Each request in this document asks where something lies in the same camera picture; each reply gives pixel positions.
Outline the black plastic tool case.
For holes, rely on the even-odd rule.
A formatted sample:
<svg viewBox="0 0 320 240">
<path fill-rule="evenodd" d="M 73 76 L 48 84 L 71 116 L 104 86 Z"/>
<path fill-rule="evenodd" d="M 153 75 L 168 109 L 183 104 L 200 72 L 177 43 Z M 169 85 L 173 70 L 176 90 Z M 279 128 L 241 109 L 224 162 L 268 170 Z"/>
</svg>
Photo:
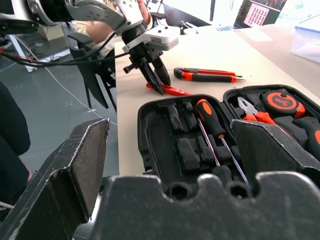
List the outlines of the black plastic tool case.
<svg viewBox="0 0 320 240">
<path fill-rule="evenodd" d="M 226 140 L 238 163 L 242 162 L 240 151 L 230 128 L 232 120 L 242 119 L 245 112 L 239 107 L 237 97 L 243 97 L 261 112 L 267 112 L 262 103 L 262 94 L 272 90 L 285 89 L 301 102 L 306 113 L 302 117 L 287 117 L 287 127 L 296 142 L 308 152 L 308 136 L 303 128 L 293 123 L 304 117 L 316 117 L 320 122 L 320 106 L 310 100 L 297 89 L 287 85 L 259 85 L 232 89 L 224 93 L 223 100 L 213 96 L 204 98 L 212 105 L 226 131 Z M 184 95 L 148 102 L 143 105 L 137 116 L 138 150 L 143 159 L 146 174 L 154 174 L 167 185 L 175 182 L 194 184 L 199 175 L 209 174 L 216 167 L 213 155 L 208 147 L 197 118 L 196 103 L 202 95 Z M 231 154 L 223 143 L 208 135 L 216 157 L 220 164 L 226 165 L 232 179 L 241 180 L 241 175 L 235 167 Z"/>
</svg>

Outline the black chair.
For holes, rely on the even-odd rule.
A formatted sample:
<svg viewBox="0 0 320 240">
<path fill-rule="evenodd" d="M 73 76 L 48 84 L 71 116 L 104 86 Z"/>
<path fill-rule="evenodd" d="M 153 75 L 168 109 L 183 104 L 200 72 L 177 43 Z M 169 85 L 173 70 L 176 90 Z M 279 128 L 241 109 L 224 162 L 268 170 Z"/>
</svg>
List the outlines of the black chair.
<svg viewBox="0 0 320 240">
<path fill-rule="evenodd" d="M 77 66 L 83 78 L 89 108 L 92 108 L 90 96 L 93 96 L 104 108 L 109 108 L 97 79 L 97 76 L 100 76 L 104 88 L 109 96 L 110 102 L 113 108 L 116 109 L 116 101 L 111 93 L 111 88 L 115 87 L 115 85 L 111 83 L 114 78 L 110 75 L 104 76 L 101 74 L 101 64 L 99 62 L 93 62 L 94 60 L 98 59 L 99 55 L 98 53 L 95 53 L 94 49 L 89 47 L 89 44 L 93 43 L 93 40 L 90 37 L 78 32 L 70 33 L 67 35 L 67 37 L 75 40 L 77 43 L 77 47 L 71 46 L 69 48 L 71 56 L 74 59 L 82 57 L 84 61 L 89 61 L 89 63 Z"/>
</svg>

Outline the open laptop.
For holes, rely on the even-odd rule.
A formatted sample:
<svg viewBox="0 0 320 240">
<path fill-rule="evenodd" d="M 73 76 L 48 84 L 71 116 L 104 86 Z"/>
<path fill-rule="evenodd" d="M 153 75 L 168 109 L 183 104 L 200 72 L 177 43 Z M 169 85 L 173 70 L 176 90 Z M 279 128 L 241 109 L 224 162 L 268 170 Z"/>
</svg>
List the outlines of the open laptop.
<svg viewBox="0 0 320 240">
<path fill-rule="evenodd" d="M 278 19 L 287 0 L 243 0 L 233 25 L 209 25 L 188 28 L 186 35 L 226 32 L 271 25 Z"/>
</svg>

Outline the bystander bare hand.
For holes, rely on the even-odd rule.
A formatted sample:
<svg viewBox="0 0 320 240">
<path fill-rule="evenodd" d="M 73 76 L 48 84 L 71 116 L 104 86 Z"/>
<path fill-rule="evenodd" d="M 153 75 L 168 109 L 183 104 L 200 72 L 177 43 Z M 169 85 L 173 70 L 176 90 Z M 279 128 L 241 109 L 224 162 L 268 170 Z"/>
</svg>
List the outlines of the bystander bare hand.
<svg viewBox="0 0 320 240">
<path fill-rule="evenodd" d="M 151 14 L 148 12 L 147 7 L 145 5 L 144 0 L 136 0 L 138 3 L 139 10 L 141 12 L 141 15 L 143 17 L 144 22 L 146 23 L 147 26 L 152 26 L 153 25 L 153 19 Z"/>
</svg>

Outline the red hand tool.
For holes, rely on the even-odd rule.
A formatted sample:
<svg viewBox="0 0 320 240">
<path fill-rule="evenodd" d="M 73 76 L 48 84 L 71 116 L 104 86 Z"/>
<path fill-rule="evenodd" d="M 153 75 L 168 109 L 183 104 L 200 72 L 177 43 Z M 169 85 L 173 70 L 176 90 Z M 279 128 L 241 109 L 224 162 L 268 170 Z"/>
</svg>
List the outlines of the red hand tool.
<svg viewBox="0 0 320 240">
<path fill-rule="evenodd" d="M 163 87 L 163 93 L 162 95 L 171 95 L 171 96 L 188 96 L 191 95 L 191 93 L 183 91 L 181 89 L 175 88 L 173 86 L 169 85 L 162 85 Z"/>
</svg>

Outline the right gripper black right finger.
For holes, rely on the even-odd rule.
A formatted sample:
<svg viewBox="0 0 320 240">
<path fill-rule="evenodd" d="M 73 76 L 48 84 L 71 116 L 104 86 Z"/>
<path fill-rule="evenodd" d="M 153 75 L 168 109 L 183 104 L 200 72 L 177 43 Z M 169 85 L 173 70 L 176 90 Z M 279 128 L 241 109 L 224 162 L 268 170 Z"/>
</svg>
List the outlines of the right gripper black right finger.
<svg viewBox="0 0 320 240">
<path fill-rule="evenodd" d="M 320 186 L 320 161 L 276 125 L 234 119 L 230 123 L 248 179 L 262 172 L 297 172 Z"/>
</svg>

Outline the orange black tape measure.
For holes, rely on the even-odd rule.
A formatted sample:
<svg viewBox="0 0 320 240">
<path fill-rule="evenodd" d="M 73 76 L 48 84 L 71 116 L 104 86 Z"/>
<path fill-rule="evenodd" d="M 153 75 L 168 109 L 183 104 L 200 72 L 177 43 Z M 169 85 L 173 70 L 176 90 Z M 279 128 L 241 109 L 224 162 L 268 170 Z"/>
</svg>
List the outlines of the orange black tape measure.
<svg viewBox="0 0 320 240">
<path fill-rule="evenodd" d="M 266 111 L 275 117 L 300 118 L 306 114 L 304 105 L 284 88 L 263 93 L 261 101 Z"/>
</svg>

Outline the clear plastic box blue lid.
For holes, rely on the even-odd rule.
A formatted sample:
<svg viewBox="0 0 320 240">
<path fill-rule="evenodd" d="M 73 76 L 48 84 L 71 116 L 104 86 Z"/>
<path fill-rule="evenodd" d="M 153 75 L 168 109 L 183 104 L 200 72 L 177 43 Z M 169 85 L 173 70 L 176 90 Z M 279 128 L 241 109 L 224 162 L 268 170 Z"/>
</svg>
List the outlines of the clear plastic box blue lid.
<svg viewBox="0 0 320 240">
<path fill-rule="evenodd" d="M 320 64 L 320 14 L 303 20 L 294 27 L 291 52 Z"/>
</svg>

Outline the silver robot body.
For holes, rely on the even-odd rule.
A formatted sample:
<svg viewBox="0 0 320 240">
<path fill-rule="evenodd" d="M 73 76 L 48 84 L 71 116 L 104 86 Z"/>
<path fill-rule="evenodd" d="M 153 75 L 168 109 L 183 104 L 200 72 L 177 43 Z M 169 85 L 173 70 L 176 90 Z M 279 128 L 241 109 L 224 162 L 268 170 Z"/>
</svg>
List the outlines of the silver robot body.
<svg viewBox="0 0 320 240">
<path fill-rule="evenodd" d="M 37 32 L 28 0 L 0 0 L 0 33 L 6 35 L 32 34 Z"/>
</svg>

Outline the bystander in cream clothing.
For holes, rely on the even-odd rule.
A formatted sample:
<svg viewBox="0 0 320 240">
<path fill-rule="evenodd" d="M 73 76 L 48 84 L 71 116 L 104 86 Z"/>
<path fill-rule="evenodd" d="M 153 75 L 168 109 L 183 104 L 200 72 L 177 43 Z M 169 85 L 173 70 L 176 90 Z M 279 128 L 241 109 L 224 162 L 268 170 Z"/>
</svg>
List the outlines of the bystander in cream clothing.
<svg viewBox="0 0 320 240">
<path fill-rule="evenodd" d="M 111 51 L 114 50 L 114 44 L 118 38 L 110 26 L 99 21 L 74 21 L 74 30 L 77 33 L 86 35 L 93 40 L 93 43 L 88 44 L 89 48 L 94 50 L 99 49 L 105 42 L 108 43 L 100 50 L 100 58 L 105 58 Z"/>
</svg>

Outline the black rounded shape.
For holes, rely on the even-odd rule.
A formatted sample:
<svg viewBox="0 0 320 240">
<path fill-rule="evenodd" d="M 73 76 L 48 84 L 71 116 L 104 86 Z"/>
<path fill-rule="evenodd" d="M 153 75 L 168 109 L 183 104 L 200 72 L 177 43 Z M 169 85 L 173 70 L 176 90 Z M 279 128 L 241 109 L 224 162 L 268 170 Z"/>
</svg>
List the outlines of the black rounded shape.
<svg viewBox="0 0 320 240">
<path fill-rule="evenodd" d="M 30 145 L 25 115 L 0 82 L 0 202 L 15 205 L 33 178 L 33 172 L 21 159 Z"/>
</svg>

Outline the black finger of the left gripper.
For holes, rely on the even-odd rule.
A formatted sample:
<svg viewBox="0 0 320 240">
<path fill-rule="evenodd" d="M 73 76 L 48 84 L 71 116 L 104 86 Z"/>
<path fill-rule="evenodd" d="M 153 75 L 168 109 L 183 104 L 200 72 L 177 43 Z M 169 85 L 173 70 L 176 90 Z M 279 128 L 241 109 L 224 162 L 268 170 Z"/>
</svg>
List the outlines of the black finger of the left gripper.
<svg viewBox="0 0 320 240">
<path fill-rule="evenodd" d="M 164 95 L 163 85 L 156 73 L 151 69 L 150 65 L 148 63 L 143 63 L 139 69 L 153 89 L 159 94 Z"/>
<path fill-rule="evenodd" d="M 167 68 L 165 67 L 163 61 L 161 60 L 160 57 L 155 58 L 152 61 L 152 65 L 154 67 L 154 71 L 157 74 L 157 76 L 159 77 L 160 81 L 167 86 L 171 85 L 171 78 L 170 75 L 168 73 Z"/>
</svg>

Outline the white stand frame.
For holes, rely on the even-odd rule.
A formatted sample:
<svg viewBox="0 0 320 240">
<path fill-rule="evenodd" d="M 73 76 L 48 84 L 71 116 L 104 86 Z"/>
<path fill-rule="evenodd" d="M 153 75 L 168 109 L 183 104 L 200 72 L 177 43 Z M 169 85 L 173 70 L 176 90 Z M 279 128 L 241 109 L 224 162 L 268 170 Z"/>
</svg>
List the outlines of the white stand frame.
<svg viewBox="0 0 320 240">
<path fill-rule="evenodd" d="M 11 34 L 8 36 L 10 42 L 13 44 L 13 47 L 15 51 L 18 53 L 19 57 L 33 57 L 34 59 L 37 59 L 40 62 L 52 62 L 54 60 L 59 60 L 65 56 L 68 56 L 71 54 L 70 50 L 67 48 L 65 50 L 62 50 L 58 53 L 54 53 L 52 55 L 43 57 L 38 59 L 37 56 L 34 54 L 34 52 L 31 50 L 29 46 L 27 46 L 26 43 L 24 43 L 18 36 Z"/>
</svg>

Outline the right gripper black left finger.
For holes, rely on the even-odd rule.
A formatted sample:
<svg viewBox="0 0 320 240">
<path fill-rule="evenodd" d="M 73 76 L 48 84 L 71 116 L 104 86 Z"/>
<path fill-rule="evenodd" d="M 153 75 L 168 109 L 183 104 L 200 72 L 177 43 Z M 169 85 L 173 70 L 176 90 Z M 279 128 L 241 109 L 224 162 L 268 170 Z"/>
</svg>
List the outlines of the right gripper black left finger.
<svg viewBox="0 0 320 240">
<path fill-rule="evenodd" d="M 77 125 L 45 160 L 0 225 L 0 240 L 72 240 L 102 182 L 108 118 Z"/>
</svg>

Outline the orange black utility knife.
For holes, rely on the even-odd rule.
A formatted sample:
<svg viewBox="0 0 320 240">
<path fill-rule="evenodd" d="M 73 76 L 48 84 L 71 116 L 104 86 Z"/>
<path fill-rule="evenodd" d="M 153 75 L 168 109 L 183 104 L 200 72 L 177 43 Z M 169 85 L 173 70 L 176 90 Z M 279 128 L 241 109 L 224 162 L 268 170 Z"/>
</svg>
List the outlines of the orange black utility knife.
<svg viewBox="0 0 320 240">
<path fill-rule="evenodd" d="M 243 80 L 243 76 L 224 70 L 176 67 L 173 74 L 181 80 L 204 83 L 236 83 Z"/>
</svg>

